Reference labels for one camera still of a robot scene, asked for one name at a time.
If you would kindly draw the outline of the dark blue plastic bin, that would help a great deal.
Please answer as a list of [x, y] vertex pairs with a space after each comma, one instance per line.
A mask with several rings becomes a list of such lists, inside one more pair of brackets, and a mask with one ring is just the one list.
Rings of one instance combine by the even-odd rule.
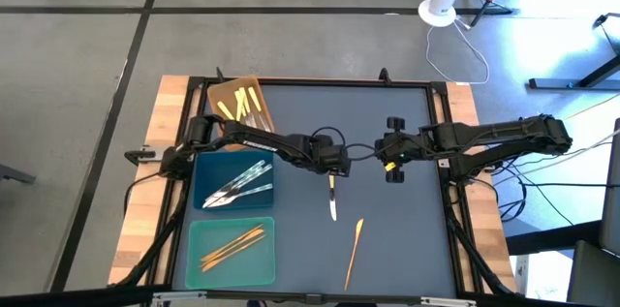
[[[265, 160], [266, 165], [272, 164], [271, 171], [268, 171], [263, 176], [244, 186], [242, 191], [248, 191], [268, 183], [273, 185], [271, 190], [238, 198], [228, 205], [215, 208], [202, 208], [204, 200], [207, 197], [260, 160]], [[270, 207], [274, 203], [274, 172], [275, 164], [273, 162], [273, 155], [269, 152], [249, 150], [240, 152], [201, 153], [198, 156], [194, 169], [192, 186], [193, 208], [202, 211], [220, 211]]]

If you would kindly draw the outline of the orange plastic bin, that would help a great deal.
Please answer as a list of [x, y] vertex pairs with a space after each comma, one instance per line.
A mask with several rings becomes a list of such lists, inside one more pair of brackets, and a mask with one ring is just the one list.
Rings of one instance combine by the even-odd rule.
[[[218, 109], [217, 103], [223, 102], [235, 117], [236, 99], [234, 92], [241, 87], [245, 87], [246, 89], [250, 113], [241, 121], [229, 120], [221, 110]], [[264, 151], [276, 152], [276, 148], [268, 145], [266, 138], [269, 132], [263, 129], [256, 116], [257, 111], [249, 95], [249, 87], [255, 89], [263, 109], [263, 116], [271, 127], [271, 133], [275, 132], [275, 127], [258, 79], [256, 77], [240, 77], [209, 86], [207, 89], [207, 99], [212, 114], [222, 118], [222, 121], [214, 124], [214, 131], [217, 133], [217, 136], [213, 139], [212, 143], [217, 148], [225, 148], [228, 151], [238, 151], [243, 148], [256, 148]]]

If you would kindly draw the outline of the teal plastic bin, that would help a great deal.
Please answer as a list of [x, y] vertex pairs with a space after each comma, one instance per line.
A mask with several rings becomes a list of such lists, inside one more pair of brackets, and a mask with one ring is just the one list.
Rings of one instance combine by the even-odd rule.
[[[257, 225], [263, 225], [266, 232], [262, 241], [202, 272], [202, 257]], [[196, 221], [190, 225], [182, 280], [184, 288], [209, 290], [269, 285], [275, 277], [275, 223], [272, 218]]]

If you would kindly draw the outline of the black lamp stand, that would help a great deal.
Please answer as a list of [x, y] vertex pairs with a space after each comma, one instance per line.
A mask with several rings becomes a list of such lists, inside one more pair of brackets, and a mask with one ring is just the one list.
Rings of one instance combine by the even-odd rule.
[[620, 55], [620, 13], [600, 15], [595, 20], [593, 27], [603, 29], [612, 49]]

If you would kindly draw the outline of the silver rail bracket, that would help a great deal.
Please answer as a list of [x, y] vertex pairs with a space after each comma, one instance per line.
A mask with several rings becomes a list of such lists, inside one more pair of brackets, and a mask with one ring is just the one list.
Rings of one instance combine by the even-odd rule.
[[165, 307], [174, 301], [206, 299], [207, 291], [156, 292], [152, 295], [151, 307]]
[[433, 307], [478, 307], [475, 300], [422, 296], [421, 305]]

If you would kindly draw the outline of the grey panel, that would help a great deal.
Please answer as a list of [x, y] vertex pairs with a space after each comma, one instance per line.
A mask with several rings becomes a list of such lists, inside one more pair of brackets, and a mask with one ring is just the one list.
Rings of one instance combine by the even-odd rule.
[[600, 243], [608, 251], [620, 256], [620, 118], [615, 120], [609, 168], [604, 195]]

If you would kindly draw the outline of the black T-shaped desk foot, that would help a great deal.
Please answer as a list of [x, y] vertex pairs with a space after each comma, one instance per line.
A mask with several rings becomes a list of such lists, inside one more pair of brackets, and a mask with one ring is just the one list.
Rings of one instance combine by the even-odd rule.
[[610, 79], [620, 73], [620, 54], [605, 62], [595, 71], [583, 78], [530, 78], [528, 86], [540, 90], [589, 90], [589, 91], [620, 91], [620, 79]]

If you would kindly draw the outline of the grey floor object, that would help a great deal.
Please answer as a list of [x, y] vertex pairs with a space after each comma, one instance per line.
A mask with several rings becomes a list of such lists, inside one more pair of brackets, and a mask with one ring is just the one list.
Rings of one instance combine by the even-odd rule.
[[36, 176], [0, 164], [0, 181], [3, 180], [14, 180], [23, 184], [33, 184], [36, 181]]

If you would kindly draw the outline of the wooden table side board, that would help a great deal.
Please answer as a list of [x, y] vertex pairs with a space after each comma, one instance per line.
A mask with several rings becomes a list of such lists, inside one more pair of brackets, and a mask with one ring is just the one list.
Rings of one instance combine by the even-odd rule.
[[[479, 119], [471, 86], [466, 83], [449, 82], [447, 92], [451, 120], [471, 126], [478, 125]], [[490, 175], [486, 172], [481, 173], [478, 179], [491, 183]], [[493, 273], [507, 288], [516, 292], [495, 193], [483, 182], [474, 181], [465, 186], [464, 199], [469, 208], [475, 245]]]
[[[143, 145], [163, 150], [177, 142], [179, 124], [185, 113], [192, 115], [198, 107], [200, 90], [189, 87], [188, 76], [163, 76], [151, 110]], [[180, 201], [182, 184], [169, 184], [165, 178], [150, 177], [159, 170], [158, 162], [140, 163], [130, 192], [116, 251], [108, 276], [110, 284], [126, 278], [144, 257], [156, 236], [174, 213]]]

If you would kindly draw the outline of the white floor sign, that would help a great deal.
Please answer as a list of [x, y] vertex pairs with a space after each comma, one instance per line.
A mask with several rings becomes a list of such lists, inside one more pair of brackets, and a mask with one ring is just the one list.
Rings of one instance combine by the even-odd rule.
[[560, 252], [510, 256], [516, 291], [528, 298], [566, 302], [573, 260]]

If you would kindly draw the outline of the black floor beam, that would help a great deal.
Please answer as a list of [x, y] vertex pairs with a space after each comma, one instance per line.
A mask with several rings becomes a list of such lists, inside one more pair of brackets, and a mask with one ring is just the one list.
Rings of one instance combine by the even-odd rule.
[[539, 230], [508, 236], [506, 238], [511, 256], [571, 249], [579, 240], [598, 245], [601, 220], [581, 223], [553, 230]]

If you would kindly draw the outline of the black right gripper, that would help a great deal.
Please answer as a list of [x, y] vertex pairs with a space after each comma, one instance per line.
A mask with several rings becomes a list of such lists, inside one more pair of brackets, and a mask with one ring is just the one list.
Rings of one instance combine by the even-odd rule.
[[376, 157], [384, 165], [387, 183], [403, 183], [405, 180], [405, 172], [401, 170], [403, 165], [423, 159], [420, 138], [404, 133], [404, 118], [388, 117], [387, 127], [391, 132], [384, 133], [383, 138], [376, 140]]

